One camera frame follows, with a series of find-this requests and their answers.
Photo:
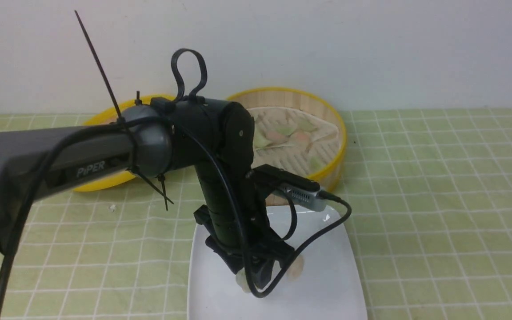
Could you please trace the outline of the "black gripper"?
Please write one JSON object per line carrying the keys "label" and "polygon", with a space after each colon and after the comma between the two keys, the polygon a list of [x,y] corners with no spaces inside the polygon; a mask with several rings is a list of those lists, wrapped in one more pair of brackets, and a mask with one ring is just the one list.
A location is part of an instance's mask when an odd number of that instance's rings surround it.
{"label": "black gripper", "polygon": [[217,224],[212,221],[206,205],[199,207],[194,217],[196,223],[209,233],[205,245],[222,259],[234,275],[244,269],[249,286],[253,284],[256,289],[274,289],[296,258],[295,248],[286,243],[296,230],[295,207],[290,205],[290,210],[291,224],[285,237],[272,230],[266,218],[262,231],[249,229],[247,251],[241,247],[227,247],[217,239]]}

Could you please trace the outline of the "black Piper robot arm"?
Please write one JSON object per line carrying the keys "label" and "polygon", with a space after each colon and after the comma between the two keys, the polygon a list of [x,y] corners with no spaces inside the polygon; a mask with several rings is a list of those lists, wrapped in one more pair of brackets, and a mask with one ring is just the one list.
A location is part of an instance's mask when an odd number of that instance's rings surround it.
{"label": "black Piper robot arm", "polygon": [[248,287],[267,296],[300,251],[272,230],[265,200],[295,177],[252,169],[255,121],[239,103],[156,97],[106,125],[0,132],[0,307],[32,204],[110,174],[160,179],[193,166],[205,198],[194,213],[207,245]]}

